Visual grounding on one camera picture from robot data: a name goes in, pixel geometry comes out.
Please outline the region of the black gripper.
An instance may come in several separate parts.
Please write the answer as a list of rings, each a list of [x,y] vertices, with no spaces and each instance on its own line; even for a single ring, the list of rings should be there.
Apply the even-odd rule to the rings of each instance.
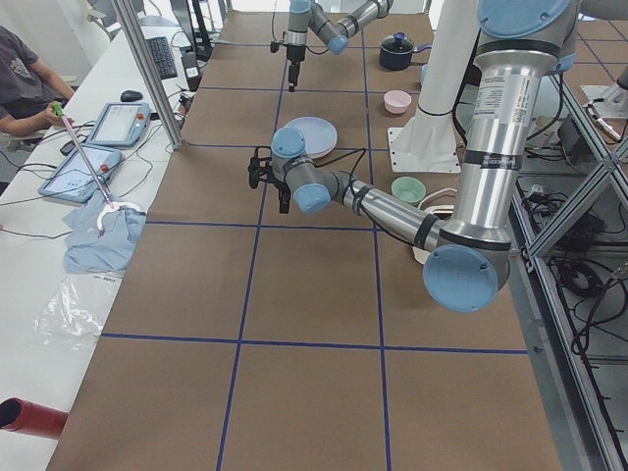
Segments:
[[[288,187],[288,184],[283,181],[275,180],[273,182],[274,187],[278,191],[279,198],[279,212],[280,213],[289,213],[290,200],[291,200],[291,190]]]
[[[287,46],[287,59],[289,60],[288,82],[298,83],[298,78],[300,74],[300,65],[305,60],[305,46],[304,45],[288,45]]]

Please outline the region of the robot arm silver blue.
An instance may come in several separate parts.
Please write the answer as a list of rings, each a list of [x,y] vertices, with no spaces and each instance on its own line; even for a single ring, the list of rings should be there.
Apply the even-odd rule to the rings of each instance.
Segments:
[[[335,55],[347,46],[349,39],[369,23],[384,18],[391,10],[393,0],[365,1],[352,13],[337,22],[332,21],[316,1],[297,0],[289,4],[288,31],[284,45],[287,48],[288,90],[294,92],[298,84],[300,65],[305,60],[307,33],[311,30]]]
[[[284,206],[307,214],[339,203],[393,237],[426,250],[423,282],[441,306],[470,313],[492,303],[509,275],[506,218],[542,79],[568,68],[576,1],[447,1],[443,4],[417,112],[391,147],[418,164],[455,115],[470,64],[481,79],[466,133],[452,216],[437,216],[358,180],[326,171],[304,135],[277,131],[266,167]]]

